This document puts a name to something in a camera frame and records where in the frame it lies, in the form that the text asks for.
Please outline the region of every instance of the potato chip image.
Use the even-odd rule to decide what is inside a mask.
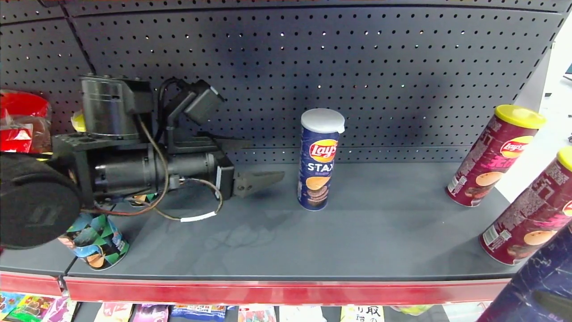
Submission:
[[[306,186],[310,190],[318,190],[328,183],[330,177],[328,176],[311,176],[306,179]]]

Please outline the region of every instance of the blue packaging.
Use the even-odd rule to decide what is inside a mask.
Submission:
[[[224,322],[227,307],[223,305],[174,305],[171,317],[202,322]]]
[[[562,229],[516,273],[478,322],[564,322],[534,299],[541,291],[572,300],[572,226]]]
[[[302,114],[301,123],[298,201],[307,210],[318,211],[328,203],[337,142],[345,130],[345,118],[331,109],[315,108]]]

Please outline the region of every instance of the red shelf edge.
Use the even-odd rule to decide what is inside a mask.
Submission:
[[[71,299],[131,303],[417,305],[493,300],[510,279],[449,282],[157,281],[64,277]]]
[[[49,275],[0,271],[0,288],[3,292],[62,296],[58,278]]]

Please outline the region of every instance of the stax text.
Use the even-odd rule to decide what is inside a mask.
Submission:
[[[319,140],[310,145],[310,157],[318,162],[330,162],[336,155],[336,147],[336,140]]]
[[[330,172],[332,169],[333,164],[308,163],[308,171]]]

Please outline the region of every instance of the green geometric pattern can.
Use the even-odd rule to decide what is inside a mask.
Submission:
[[[129,243],[103,214],[81,213],[58,240],[94,270],[110,268],[129,250]]]

